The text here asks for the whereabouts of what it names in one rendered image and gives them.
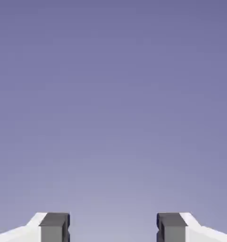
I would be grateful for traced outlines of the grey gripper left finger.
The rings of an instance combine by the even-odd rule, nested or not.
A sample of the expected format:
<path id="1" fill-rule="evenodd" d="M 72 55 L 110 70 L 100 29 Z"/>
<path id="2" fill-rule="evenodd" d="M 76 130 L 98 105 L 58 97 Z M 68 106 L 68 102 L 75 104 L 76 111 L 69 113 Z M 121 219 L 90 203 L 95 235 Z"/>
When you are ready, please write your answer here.
<path id="1" fill-rule="evenodd" d="M 70 214 L 37 212 L 24 226 L 0 234 L 0 242 L 70 242 Z"/>

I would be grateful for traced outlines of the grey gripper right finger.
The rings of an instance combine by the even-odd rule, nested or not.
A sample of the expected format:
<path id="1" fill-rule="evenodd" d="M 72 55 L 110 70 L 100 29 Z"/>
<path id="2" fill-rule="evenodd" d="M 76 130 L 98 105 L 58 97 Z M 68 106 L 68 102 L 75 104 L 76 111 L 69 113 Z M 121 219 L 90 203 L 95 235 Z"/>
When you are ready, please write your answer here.
<path id="1" fill-rule="evenodd" d="M 157 242 L 227 242 L 227 234 L 202 226 L 189 212 L 156 216 Z"/>

